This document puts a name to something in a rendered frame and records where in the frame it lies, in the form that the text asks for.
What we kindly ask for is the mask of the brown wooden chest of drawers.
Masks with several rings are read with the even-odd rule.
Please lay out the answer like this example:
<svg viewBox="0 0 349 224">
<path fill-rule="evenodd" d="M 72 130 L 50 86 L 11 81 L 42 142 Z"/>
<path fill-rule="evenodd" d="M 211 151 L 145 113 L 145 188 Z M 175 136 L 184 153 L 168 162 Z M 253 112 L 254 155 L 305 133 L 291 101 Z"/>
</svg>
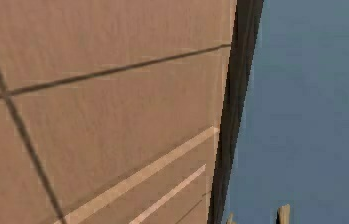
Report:
<svg viewBox="0 0 349 224">
<path fill-rule="evenodd" d="M 0 224 L 221 224 L 265 0 L 0 0 Z"/>
</svg>

